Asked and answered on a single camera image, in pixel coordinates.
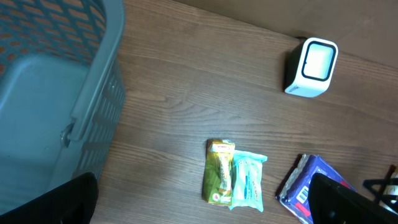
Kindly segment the red purple pad package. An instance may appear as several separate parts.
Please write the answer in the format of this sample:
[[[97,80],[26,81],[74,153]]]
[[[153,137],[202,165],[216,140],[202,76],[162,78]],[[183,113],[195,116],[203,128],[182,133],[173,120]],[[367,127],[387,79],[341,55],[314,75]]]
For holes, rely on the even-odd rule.
[[[313,224],[308,193],[311,179],[315,173],[321,173],[356,192],[356,189],[321,156],[299,154],[289,177],[276,195],[276,199],[304,224]]]

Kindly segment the teal wipes packet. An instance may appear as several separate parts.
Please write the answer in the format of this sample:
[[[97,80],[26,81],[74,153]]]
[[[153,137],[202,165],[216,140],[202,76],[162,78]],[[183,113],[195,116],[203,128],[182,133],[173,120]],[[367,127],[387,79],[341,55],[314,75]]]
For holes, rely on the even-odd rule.
[[[230,210],[251,207],[264,211],[262,201],[262,164],[267,156],[236,150],[233,157],[233,198]]]

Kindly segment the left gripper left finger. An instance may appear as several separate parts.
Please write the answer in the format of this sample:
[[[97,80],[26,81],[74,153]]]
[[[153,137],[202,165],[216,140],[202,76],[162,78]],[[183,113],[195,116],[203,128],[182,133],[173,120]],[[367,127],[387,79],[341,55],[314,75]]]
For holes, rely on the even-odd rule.
[[[89,224],[98,200],[97,179],[86,172],[1,215],[6,224]]]

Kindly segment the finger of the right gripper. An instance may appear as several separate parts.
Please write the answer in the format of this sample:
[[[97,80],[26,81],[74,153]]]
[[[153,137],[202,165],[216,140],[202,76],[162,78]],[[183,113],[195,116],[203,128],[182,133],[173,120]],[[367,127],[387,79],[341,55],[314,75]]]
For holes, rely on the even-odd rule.
[[[363,187],[374,196],[374,203],[379,204],[380,202],[384,202],[385,204],[394,204],[397,202],[397,195],[383,194],[387,185],[397,186],[397,178],[391,178],[391,174],[394,171],[397,172],[397,166],[390,165],[383,179],[367,179],[363,181]]]

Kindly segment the white tube with gold cap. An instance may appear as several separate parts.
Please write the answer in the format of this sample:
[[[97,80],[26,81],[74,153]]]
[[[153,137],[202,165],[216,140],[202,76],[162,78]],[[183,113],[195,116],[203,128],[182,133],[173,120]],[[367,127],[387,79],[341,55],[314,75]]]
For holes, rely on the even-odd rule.
[[[391,178],[397,178],[397,172],[394,171],[391,174]],[[383,192],[384,195],[397,195],[397,186],[396,185],[387,185],[386,189]],[[388,205],[386,205],[384,202],[379,203],[380,206],[384,207],[388,211],[395,213],[397,215],[397,212],[395,212],[392,208],[390,208]]]

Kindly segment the green juice carton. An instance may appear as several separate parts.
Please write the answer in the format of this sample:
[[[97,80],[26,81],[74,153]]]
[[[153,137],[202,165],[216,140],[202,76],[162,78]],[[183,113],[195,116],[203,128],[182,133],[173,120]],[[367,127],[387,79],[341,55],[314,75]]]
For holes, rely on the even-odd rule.
[[[230,140],[208,140],[202,193],[207,203],[221,206],[232,205],[234,151],[235,143]]]

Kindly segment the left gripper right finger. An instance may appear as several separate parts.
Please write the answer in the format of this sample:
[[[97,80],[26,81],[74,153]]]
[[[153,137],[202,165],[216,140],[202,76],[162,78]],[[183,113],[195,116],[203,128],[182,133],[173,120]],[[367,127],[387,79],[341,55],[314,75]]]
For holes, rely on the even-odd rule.
[[[315,174],[308,200],[314,224],[397,224],[397,215],[335,180]]]

